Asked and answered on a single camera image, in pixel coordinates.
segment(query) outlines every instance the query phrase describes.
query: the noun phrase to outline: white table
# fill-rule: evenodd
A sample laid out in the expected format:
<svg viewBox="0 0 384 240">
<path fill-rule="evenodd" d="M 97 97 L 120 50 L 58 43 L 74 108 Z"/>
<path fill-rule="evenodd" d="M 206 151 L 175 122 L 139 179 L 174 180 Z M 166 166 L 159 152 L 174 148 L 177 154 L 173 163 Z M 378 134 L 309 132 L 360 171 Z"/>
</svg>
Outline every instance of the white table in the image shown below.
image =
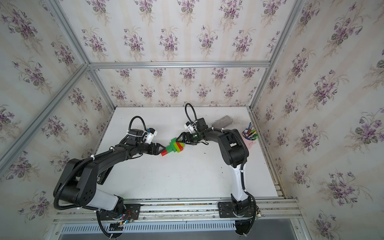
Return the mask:
<svg viewBox="0 0 384 240">
<path fill-rule="evenodd" d="M 245 107 L 195 107 L 197 118 L 208 126 L 225 115 L 233 119 L 226 129 L 248 127 L 250 118 Z M 193 112 L 188 108 L 191 119 Z M 97 153 L 107 151 L 125 136 L 132 117 L 141 116 L 147 128 L 158 131 L 152 142 L 168 146 L 170 140 L 186 131 L 188 121 L 184 108 L 116 108 Z M 143 129 L 140 119 L 132 128 Z M 249 149 L 247 159 L 247 190 L 255 197 L 277 197 L 277 192 L 258 142 Z M 165 156 L 144 154 L 138 159 L 116 164 L 98 189 L 124 199 L 211 198 L 230 197 L 232 179 L 230 166 L 222 159 L 217 143 L 186 145 L 180 153 Z"/>
</svg>

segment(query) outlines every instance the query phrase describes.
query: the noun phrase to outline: metal panel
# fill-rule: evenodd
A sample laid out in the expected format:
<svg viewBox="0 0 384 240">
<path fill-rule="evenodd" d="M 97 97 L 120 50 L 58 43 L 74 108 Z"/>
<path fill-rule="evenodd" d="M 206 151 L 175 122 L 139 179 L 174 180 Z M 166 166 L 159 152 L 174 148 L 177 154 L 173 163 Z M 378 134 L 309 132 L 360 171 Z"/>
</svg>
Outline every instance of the metal panel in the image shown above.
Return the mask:
<svg viewBox="0 0 384 240">
<path fill-rule="evenodd" d="M 146 233 L 146 232 L 196 232 L 236 230 L 235 221 L 196 221 L 196 222 L 133 222 L 124 225 L 122 231 L 109 231 L 110 223 L 102 223 L 109 233 Z M 97 223 L 64 224 L 60 234 L 101 233 Z"/>
<path fill-rule="evenodd" d="M 89 70 L 88 75 L 91 78 L 92 82 L 96 85 L 100 94 L 103 96 L 103 99 L 107 102 L 107 106 L 111 112 L 115 110 L 115 105 L 112 102 L 111 96 L 108 94 L 107 88 L 105 87 L 100 76 L 97 74 L 96 70 Z"/>
<path fill-rule="evenodd" d="M 267 68 L 269 61 L 192 61 L 192 62 L 120 62 L 90 63 L 91 69 L 120 68 Z"/>
<path fill-rule="evenodd" d="M 70 22 L 64 14 L 63 9 L 60 6 L 58 0 L 46 0 L 48 7 L 51 9 L 53 16 L 56 18 L 56 22 L 61 28 L 64 36 L 69 40 L 71 47 L 82 61 L 82 63 L 90 63 L 90 60 L 84 51 L 81 43 L 79 42 L 76 34 L 74 33 Z"/>
<path fill-rule="evenodd" d="M 261 94 L 264 90 L 266 83 L 268 82 L 268 78 L 271 75 L 272 71 L 275 69 L 277 60 L 279 56 L 282 54 L 284 47 L 288 41 L 288 38 L 296 24 L 297 19 L 301 14 L 301 10 L 303 9 L 304 3 L 306 0 L 296 0 L 291 12 L 288 16 L 288 19 L 284 25 L 283 30 L 280 33 L 280 38 L 273 50 L 270 67 L 264 72 L 263 78 L 261 79 L 259 85 L 257 86 L 256 92 L 251 100 L 251 109 L 254 110 L 257 102 L 259 101 Z"/>
<path fill-rule="evenodd" d="M 33 139 L 35 134 L 40 130 L 40 127 L 51 116 L 52 112 L 55 111 L 61 101 L 66 97 L 67 93 L 81 79 L 88 69 L 89 67 L 85 64 L 81 65 L 81 67 L 78 68 L 77 71 L 69 78 L 69 80 L 62 86 L 52 100 L 43 108 L 40 114 L 36 116 L 31 124 L 23 131 L 16 142 L 7 150 L 4 156 L 0 159 L 0 175 L 2 175 L 14 162 L 15 158 L 19 156 L 20 152 Z"/>
</svg>

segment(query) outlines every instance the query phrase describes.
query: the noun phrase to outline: black cable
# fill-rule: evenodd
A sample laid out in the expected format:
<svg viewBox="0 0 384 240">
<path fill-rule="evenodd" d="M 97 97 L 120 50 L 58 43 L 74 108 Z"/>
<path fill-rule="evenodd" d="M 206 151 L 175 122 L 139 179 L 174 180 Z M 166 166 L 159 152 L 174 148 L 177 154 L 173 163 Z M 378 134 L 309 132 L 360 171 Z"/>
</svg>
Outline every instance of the black cable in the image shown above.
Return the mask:
<svg viewBox="0 0 384 240">
<path fill-rule="evenodd" d="M 111 149 L 109 151 L 106 151 L 106 152 L 103 152 L 103 153 L 100 153 L 98 155 L 95 156 L 95 159 L 98 159 L 98 158 L 101 158 L 101 157 L 104 157 L 105 155 L 113 152 L 114 150 Z M 71 209 L 71 208 L 74 208 L 74 207 L 81 207 L 81 206 L 78 206 L 76 204 L 71 204 L 71 205 L 68 205 L 68 206 L 60 206 L 59 205 L 59 200 L 60 200 L 60 196 L 61 194 L 63 193 L 63 190 L 64 190 L 64 187 L 68 184 L 68 182 L 73 178 L 73 176 L 85 165 L 87 165 L 88 163 L 92 162 L 93 161 L 93 158 L 87 158 L 87 159 L 84 159 L 79 165 L 77 165 L 72 171 L 71 173 L 67 176 L 67 178 L 64 180 L 64 182 L 60 185 L 60 187 L 57 189 L 56 191 L 56 194 L 55 194 L 55 199 L 53 201 L 53 206 L 55 209 L 57 210 L 66 210 L 66 209 Z M 89 210 L 98 210 L 98 208 L 95 208 L 95 207 L 87 207 L 87 206 L 84 206 L 82 208 L 85 208 L 85 209 L 89 209 Z"/>
<path fill-rule="evenodd" d="M 143 120 L 142 117 L 140 117 L 140 116 L 134 116 L 134 117 L 131 119 L 131 121 L 130 121 L 130 123 L 129 123 L 128 132 L 131 130 L 133 120 L 135 120 L 136 118 L 140 118 L 140 120 L 141 120 L 141 122 L 143 123 L 143 126 L 144 126 L 144 132 L 146 132 L 146 131 L 147 131 L 147 128 L 146 128 L 146 126 L 145 126 L 144 120 Z M 121 139 L 120 144 L 123 144 L 124 141 L 125 141 L 127 138 L 128 138 L 128 134 L 125 135 L 125 136 L 123 137 L 123 139 Z"/>
<path fill-rule="evenodd" d="M 187 115 L 187 118 L 188 118 L 189 122 L 192 124 L 193 122 L 192 122 L 191 118 L 188 116 L 188 113 L 187 113 L 187 106 L 188 106 L 188 105 L 192 108 L 192 111 L 193 111 L 193 114 L 195 115 L 195 120 L 196 120 L 196 121 L 197 121 L 197 116 L 196 116 L 196 112 L 195 112 L 195 109 L 193 108 L 192 104 L 190 104 L 190 103 L 186 103 L 186 104 L 185 104 L 185 107 L 184 107 L 185 114 Z"/>
<path fill-rule="evenodd" d="M 141 120 L 141 122 L 143 123 L 143 126 L 144 126 L 144 131 L 146 131 L 147 128 L 145 127 L 145 123 L 144 123 L 144 120 L 142 119 L 142 117 L 140 117 L 140 116 L 134 116 L 134 117 L 131 119 L 131 122 L 129 123 L 128 132 L 129 132 L 130 129 L 131 129 L 133 120 L 135 120 L 136 118 L 140 118 L 140 120 Z"/>
<path fill-rule="evenodd" d="M 97 218 L 97 223 L 99 224 L 100 230 L 106 235 L 108 238 L 117 238 L 121 235 L 121 233 L 107 233 L 107 231 L 104 229 L 103 225 L 101 224 L 100 220 L 100 213 L 99 211 L 96 211 L 96 218 Z"/>
</svg>

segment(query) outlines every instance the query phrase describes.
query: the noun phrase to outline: aluminum frame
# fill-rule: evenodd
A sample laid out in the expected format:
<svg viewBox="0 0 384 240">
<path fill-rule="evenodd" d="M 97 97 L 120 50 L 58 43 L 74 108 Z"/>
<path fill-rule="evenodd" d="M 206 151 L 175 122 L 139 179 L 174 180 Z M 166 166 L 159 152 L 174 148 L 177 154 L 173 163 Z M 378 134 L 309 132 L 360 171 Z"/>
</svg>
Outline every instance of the aluminum frame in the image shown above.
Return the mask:
<svg viewBox="0 0 384 240">
<path fill-rule="evenodd" d="M 90 63 L 91 69 L 120 68 L 267 68 L 269 61 L 180 61 L 180 62 L 101 62 Z"/>
<path fill-rule="evenodd" d="M 60 105 L 62 100 L 66 98 L 67 93 L 79 82 L 81 77 L 88 71 L 89 67 L 86 64 L 81 65 L 77 71 L 72 74 L 70 79 L 62 86 L 59 92 L 52 98 L 52 100 L 45 105 L 43 110 L 31 122 L 31 124 L 23 131 L 15 143 L 5 152 L 0 159 L 0 175 L 9 168 L 14 162 L 20 152 L 30 143 L 36 133 L 40 130 L 41 126 L 51 116 L 51 114 Z"/>
<path fill-rule="evenodd" d="M 303 9 L 304 3 L 306 0 L 296 0 L 293 8 L 291 9 L 291 12 L 288 15 L 288 19 L 284 25 L 283 30 L 280 33 L 280 38 L 277 41 L 277 44 L 273 50 L 271 60 L 270 60 L 270 67 L 264 72 L 264 75 L 259 83 L 259 85 L 256 88 L 256 91 L 252 97 L 251 100 L 251 109 L 254 110 L 256 107 L 257 102 L 259 101 L 261 94 L 266 86 L 266 83 L 268 82 L 268 79 L 272 73 L 272 71 L 276 68 L 277 61 L 280 57 L 280 55 L 284 51 L 284 47 L 288 41 L 288 38 L 296 24 L 296 21 L 298 20 L 301 10 Z"/>
<path fill-rule="evenodd" d="M 169 222 L 220 222 L 240 220 L 242 218 L 220 218 L 217 203 L 231 201 L 230 198 L 200 198 L 200 199 L 131 199 L 125 200 L 126 204 L 141 204 L 140 216 L 134 222 L 164 224 Z M 256 199 L 262 218 L 266 219 L 291 219 L 292 226 L 299 240 L 309 239 L 309 232 L 303 221 L 297 201 L 295 199 Z M 96 214 L 89 210 L 75 210 L 74 212 L 60 212 L 54 217 L 51 227 L 45 237 L 46 240 L 56 240 L 60 237 L 63 228 L 71 224 L 95 223 Z M 103 221 L 115 223 L 116 220 Z"/>
</svg>

